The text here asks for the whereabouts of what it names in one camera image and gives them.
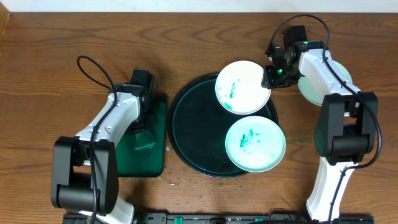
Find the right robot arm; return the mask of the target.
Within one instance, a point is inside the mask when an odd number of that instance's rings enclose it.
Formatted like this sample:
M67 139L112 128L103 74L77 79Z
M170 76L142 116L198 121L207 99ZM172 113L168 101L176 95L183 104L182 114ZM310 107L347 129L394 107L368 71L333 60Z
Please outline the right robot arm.
M381 150L377 96L346 79L321 40L270 43L265 54L272 62L265 67L265 87L285 88L306 78L322 99L314 136L320 165L306 210L313 222L336 223L352 173L374 163L362 164L366 154Z

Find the white plate back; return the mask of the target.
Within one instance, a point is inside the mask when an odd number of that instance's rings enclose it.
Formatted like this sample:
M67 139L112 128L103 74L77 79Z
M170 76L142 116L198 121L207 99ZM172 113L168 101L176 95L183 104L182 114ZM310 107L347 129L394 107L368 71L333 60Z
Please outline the white plate back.
M264 69L247 60L233 62L216 78L215 94L227 111L247 115L259 111L269 101L271 90L262 86Z

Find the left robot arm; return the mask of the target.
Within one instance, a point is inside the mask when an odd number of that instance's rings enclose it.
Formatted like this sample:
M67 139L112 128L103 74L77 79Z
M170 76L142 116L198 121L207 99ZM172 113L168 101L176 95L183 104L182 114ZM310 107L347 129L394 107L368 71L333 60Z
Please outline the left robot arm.
M132 223L134 207L119 196L116 147L126 131L142 129L150 84L117 84L93 121L53 147L51 203L87 215L87 223Z

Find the dark green sponge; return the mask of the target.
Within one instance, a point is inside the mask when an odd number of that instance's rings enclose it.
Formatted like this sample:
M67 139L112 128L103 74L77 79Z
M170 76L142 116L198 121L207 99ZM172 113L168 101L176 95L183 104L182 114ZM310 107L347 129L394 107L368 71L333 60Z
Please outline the dark green sponge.
M151 131L145 130L141 133L135 134L134 148L137 151L142 151L154 147L156 144L155 135Z

